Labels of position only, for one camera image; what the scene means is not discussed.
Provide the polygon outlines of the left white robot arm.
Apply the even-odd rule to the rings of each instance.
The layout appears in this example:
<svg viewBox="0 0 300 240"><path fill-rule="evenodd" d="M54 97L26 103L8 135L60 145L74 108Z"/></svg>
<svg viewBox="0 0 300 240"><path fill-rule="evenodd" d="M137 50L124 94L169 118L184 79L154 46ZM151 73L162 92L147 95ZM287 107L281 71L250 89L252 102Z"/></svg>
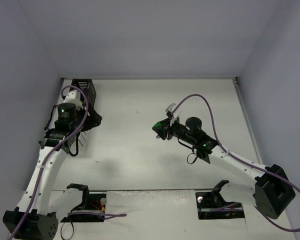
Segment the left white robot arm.
<svg viewBox="0 0 300 240"><path fill-rule="evenodd" d="M30 182L15 209L6 210L3 215L10 240L52 240L68 213L87 202L89 188L79 183L69 184L53 202L50 197L71 146L78 143L81 134L99 126L102 117L91 103L63 102L56 107L57 119L40 142Z"/></svg>

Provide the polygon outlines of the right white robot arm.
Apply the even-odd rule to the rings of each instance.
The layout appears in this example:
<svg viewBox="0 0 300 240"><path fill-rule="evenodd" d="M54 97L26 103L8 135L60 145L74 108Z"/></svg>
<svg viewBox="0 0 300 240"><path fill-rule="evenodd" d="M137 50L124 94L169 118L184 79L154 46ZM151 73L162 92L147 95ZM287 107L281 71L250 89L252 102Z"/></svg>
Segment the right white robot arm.
<svg viewBox="0 0 300 240"><path fill-rule="evenodd" d="M266 217L276 220L295 198L282 167L266 166L249 160L239 162L237 156L223 150L220 144L202 130L202 121L189 117L185 124L166 118L152 130L162 140L177 138L180 145L190 149L196 158L218 166L240 178L239 183L221 180L225 186L216 191L226 202L239 202L256 207Z"/></svg>

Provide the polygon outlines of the white slotted container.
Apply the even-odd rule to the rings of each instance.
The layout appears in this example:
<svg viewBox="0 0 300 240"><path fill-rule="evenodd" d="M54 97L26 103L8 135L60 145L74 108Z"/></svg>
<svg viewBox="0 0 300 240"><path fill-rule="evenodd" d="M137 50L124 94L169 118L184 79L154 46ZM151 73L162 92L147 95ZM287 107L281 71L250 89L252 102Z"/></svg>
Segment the white slotted container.
<svg viewBox="0 0 300 240"><path fill-rule="evenodd" d="M78 137L78 145L81 149L87 148L89 137L90 137L89 131L84 131L84 132L80 133L80 135Z"/></svg>

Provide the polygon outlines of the black slotted container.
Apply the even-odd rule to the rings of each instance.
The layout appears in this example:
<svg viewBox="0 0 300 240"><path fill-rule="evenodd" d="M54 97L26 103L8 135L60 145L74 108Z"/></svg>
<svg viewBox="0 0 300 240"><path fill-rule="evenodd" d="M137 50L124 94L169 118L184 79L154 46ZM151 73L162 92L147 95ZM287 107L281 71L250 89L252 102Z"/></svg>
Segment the black slotted container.
<svg viewBox="0 0 300 240"><path fill-rule="evenodd" d="M89 109L94 109L97 93L93 81L91 79L74 78L71 82L71 85L76 86L83 91L88 100Z"/></svg>

